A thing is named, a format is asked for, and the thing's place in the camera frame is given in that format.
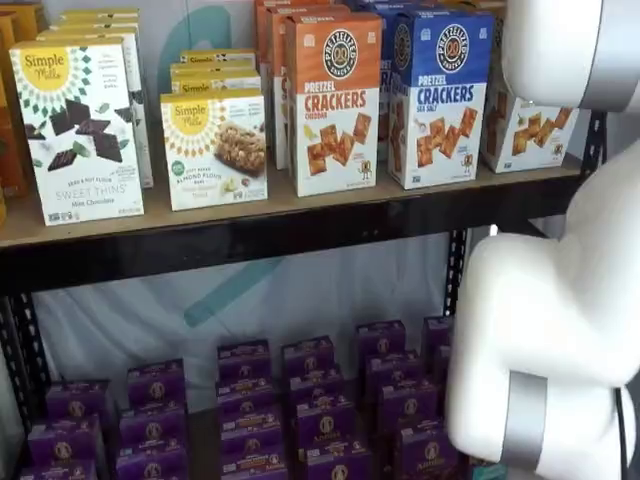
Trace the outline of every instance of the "cardboard box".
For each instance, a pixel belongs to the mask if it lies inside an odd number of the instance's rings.
[[[186,404],[182,359],[130,368],[127,372],[127,391],[132,407],[169,401]]]
[[[489,13],[400,13],[389,172],[405,189],[475,179],[491,56]]]
[[[286,22],[290,173],[299,197],[376,184],[381,28],[371,13]]]

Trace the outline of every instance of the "product box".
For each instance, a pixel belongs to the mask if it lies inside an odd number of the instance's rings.
[[[285,378],[299,377],[334,365],[333,342],[328,335],[282,347],[282,370]]]
[[[265,447],[258,452],[222,455],[220,480],[288,480],[289,470],[282,445]]]
[[[290,173],[299,197],[376,184],[381,28],[372,13],[286,22]]]
[[[458,478],[460,453],[451,445],[444,424],[424,421],[405,427],[396,437],[394,476],[442,480]]]
[[[288,86],[286,65],[285,21],[289,15],[312,13],[349,14],[346,5],[296,5],[290,7],[272,7],[267,9],[267,75],[265,105],[267,106],[268,144],[276,168],[282,170],[288,165]]]
[[[11,59],[45,224],[143,214],[122,39],[25,42]]]
[[[266,340],[218,347],[218,373],[221,381],[271,377],[271,355]]]
[[[289,379],[289,404],[297,405],[307,399],[316,400],[326,395],[344,392],[344,377],[340,365],[326,370],[314,370]]]
[[[260,75],[255,70],[223,70],[203,72],[198,75],[176,73],[171,77],[173,93],[204,93],[217,90],[256,89],[255,95],[262,99]]]
[[[439,388],[426,378],[382,385],[378,398],[378,432],[395,431],[407,420],[435,420]]]
[[[492,29],[486,12],[396,18],[389,172],[404,188],[475,179]]]
[[[312,447],[303,452],[301,480],[371,479],[373,459],[361,438]]]
[[[132,407],[168,401],[186,404],[182,359],[130,368],[127,372],[127,391]]]
[[[24,468],[20,480],[98,480],[93,461],[58,463],[54,467]]]
[[[182,63],[227,62],[249,60],[251,69],[256,69],[256,52],[250,48],[214,48],[212,50],[184,50],[180,54]]]
[[[193,86],[192,80],[209,85],[193,77],[181,87]],[[162,95],[160,102],[174,211],[267,198],[264,102],[259,89]],[[268,352],[266,363],[270,367]],[[240,368],[234,374],[247,373]]]
[[[187,451],[175,438],[123,448],[116,462],[118,480],[171,477],[188,469]]]
[[[47,30],[38,35],[38,40],[75,40],[97,38],[122,38],[124,65],[127,72],[127,88],[133,113],[132,124],[135,134],[135,147],[138,154],[138,167],[144,188],[153,187],[151,172],[151,151],[149,148],[148,117],[146,113],[146,95],[142,84],[139,60],[139,45],[136,29],[133,27],[114,28],[65,28]]]
[[[149,403],[122,412],[120,439],[123,446],[148,440],[187,439],[187,419],[184,405],[176,402]]]
[[[282,444],[279,407],[251,413],[234,413],[220,418],[220,452],[251,453]]]
[[[274,405],[276,389],[270,378],[249,378],[216,385],[218,410],[223,414],[251,413]]]
[[[354,403],[344,395],[326,395],[296,405],[296,445],[307,448],[356,433]]]
[[[92,460],[100,478],[107,478],[104,476],[107,464],[98,415],[37,423],[29,433],[28,443],[36,466]]]

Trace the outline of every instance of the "purple box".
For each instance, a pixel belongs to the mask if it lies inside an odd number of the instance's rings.
[[[25,468],[20,480],[97,480],[96,466],[90,461],[74,461],[54,467]]]
[[[423,421],[400,430],[396,436],[396,479],[457,479],[460,453],[451,445],[442,421]]]
[[[344,377],[340,365],[326,370],[315,370],[301,377],[289,379],[289,405],[298,405],[325,395],[344,392]]]
[[[271,377],[269,342],[254,340],[218,347],[218,375],[221,382]]]
[[[223,455],[220,459],[220,480],[287,480],[287,468],[282,445],[265,447],[251,454]]]
[[[250,378],[216,385],[218,410],[226,413],[251,413],[276,403],[271,378]]]
[[[335,365],[333,342],[327,335],[282,347],[285,378],[299,377]]]
[[[277,407],[220,418],[220,451],[251,453],[282,443],[282,422]]]
[[[407,420],[436,420],[439,390],[426,378],[382,386],[378,397],[378,432],[393,432],[399,422]]]
[[[328,395],[296,406],[298,448],[334,442],[356,433],[355,405],[343,395]]]
[[[366,442],[354,438],[333,442],[304,452],[305,480],[369,480],[373,478],[371,451]]]
[[[155,402],[186,403],[182,359],[130,368],[127,386],[132,408]]]
[[[181,475],[189,469],[187,451],[177,438],[150,440],[120,450],[116,462],[119,480]]]
[[[122,412],[120,439],[123,447],[164,438],[187,439],[184,405],[176,402],[150,403]]]

